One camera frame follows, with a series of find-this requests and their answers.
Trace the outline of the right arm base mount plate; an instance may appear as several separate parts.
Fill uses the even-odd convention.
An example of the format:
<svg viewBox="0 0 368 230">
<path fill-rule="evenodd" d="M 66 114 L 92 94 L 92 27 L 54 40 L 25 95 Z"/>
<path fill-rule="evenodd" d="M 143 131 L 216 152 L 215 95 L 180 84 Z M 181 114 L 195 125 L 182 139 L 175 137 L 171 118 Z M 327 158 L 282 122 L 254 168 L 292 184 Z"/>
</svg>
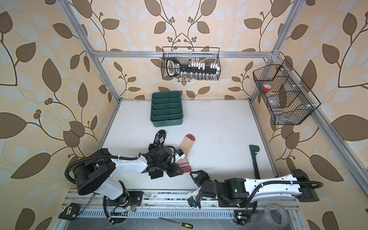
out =
<svg viewBox="0 0 368 230">
<path fill-rule="evenodd" d="M 218 204 L 221 208 L 246 208 L 248 205 L 253 208 L 257 206 L 257 201 L 245 204 L 248 199 L 248 195 L 248 192 L 241 193 L 234 190 L 225 195 L 218 195 Z"/>
</svg>

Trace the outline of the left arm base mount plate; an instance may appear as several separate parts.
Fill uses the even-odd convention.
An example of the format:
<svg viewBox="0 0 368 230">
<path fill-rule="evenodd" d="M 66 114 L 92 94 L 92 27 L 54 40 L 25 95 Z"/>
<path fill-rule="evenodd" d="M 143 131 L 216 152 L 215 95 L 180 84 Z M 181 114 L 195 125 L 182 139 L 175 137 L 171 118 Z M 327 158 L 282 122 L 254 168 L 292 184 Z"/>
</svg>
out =
<svg viewBox="0 0 368 230">
<path fill-rule="evenodd" d="M 128 191 L 122 194 L 115 200 L 111 200 L 109 198 L 104 198 L 104 202 L 108 206 L 135 206 L 140 205 L 143 201 L 143 191 Z"/>
</svg>

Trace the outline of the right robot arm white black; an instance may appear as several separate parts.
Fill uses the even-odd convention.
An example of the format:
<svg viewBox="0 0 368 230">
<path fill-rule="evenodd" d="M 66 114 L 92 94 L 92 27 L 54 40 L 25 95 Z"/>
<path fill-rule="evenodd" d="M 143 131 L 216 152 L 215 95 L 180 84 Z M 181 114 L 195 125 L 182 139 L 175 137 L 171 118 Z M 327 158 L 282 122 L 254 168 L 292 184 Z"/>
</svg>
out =
<svg viewBox="0 0 368 230">
<path fill-rule="evenodd" d="M 218 182 L 211 180 L 205 171 L 191 172 L 190 176 L 198 189 L 186 196 L 192 208 L 201 209 L 203 198 L 218 201 L 221 208 L 245 208 L 259 200 L 293 198 L 300 202 L 316 202 L 319 198 L 316 189 L 322 182 L 309 180 L 301 169 L 291 174 L 271 179 L 231 178 Z"/>
</svg>

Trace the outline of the green plastic divided tray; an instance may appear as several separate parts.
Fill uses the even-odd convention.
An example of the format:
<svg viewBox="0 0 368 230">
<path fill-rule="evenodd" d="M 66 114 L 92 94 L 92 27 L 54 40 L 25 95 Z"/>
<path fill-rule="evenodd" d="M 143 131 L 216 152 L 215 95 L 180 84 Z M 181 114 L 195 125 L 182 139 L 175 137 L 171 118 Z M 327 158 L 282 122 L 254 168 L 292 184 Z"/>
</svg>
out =
<svg viewBox="0 0 368 230">
<path fill-rule="evenodd" d="M 155 127 L 181 125 L 183 118 L 180 91 L 156 92 L 152 94 L 150 121 Z"/>
</svg>

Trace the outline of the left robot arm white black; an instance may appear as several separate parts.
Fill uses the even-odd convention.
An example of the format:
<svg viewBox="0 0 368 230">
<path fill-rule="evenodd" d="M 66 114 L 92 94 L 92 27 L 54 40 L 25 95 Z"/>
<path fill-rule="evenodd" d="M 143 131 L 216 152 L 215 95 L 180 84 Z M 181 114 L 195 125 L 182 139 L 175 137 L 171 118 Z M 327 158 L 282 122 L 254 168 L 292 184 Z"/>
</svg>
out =
<svg viewBox="0 0 368 230">
<path fill-rule="evenodd" d="M 177 162 L 185 157 L 181 149 L 161 146 L 135 157 L 111 154 L 107 148 L 100 149 L 89 157 L 70 163 L 64 172 L 66 179 L 75 184 L 78 194 L 99 194 L 113 201 L 127 200 L 129 196 L 124 183 L 113 180 L 117 173 L 147 173 L 151 179 L 164 173 L 169 177 L 182 175 L 184 171 Z"/>
</svg>

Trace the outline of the beige sock maroon purple stripes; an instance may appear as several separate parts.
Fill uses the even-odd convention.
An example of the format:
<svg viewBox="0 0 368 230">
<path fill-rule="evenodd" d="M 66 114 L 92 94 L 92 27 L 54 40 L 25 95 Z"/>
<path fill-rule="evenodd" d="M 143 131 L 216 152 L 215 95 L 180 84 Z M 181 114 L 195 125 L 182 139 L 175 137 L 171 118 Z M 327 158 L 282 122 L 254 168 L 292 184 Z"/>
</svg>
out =
<svg viewBox="0 0 368 230">
<path fill-rule="evenodd" d="M 184 153 L 184 158 L 180 159 L 177 164 L 179 165 L 179 167 L 183 170 L 184 173 L 190 173 L 191 167 L 190 167 L 190 163 L 188 161 L 188 155 L 191 151 L 191 148 L 193 147 L 195 143 L 195 137 L 192 134 L 187 134 L 182 143 L 180 144 L 180 146 L 178 147 L 179 149 L 181 149 Z"/>
</svg>

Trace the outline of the black grey argyle sock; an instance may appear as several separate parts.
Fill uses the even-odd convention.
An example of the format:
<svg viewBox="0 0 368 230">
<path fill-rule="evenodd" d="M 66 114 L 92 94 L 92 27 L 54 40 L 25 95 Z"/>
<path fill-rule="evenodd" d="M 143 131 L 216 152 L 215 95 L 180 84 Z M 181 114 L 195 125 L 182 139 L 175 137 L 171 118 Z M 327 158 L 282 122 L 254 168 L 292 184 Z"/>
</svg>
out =
<svg viewBox="0 0 368 230">
<path fill-rule="evenodd" d="M 155 135 L 153 143 L 149 145 L 149 151 L 163 147 L 165 139 L 166 139 L 166 131 L 165 130 L 158 131 Z"/>
</svg>

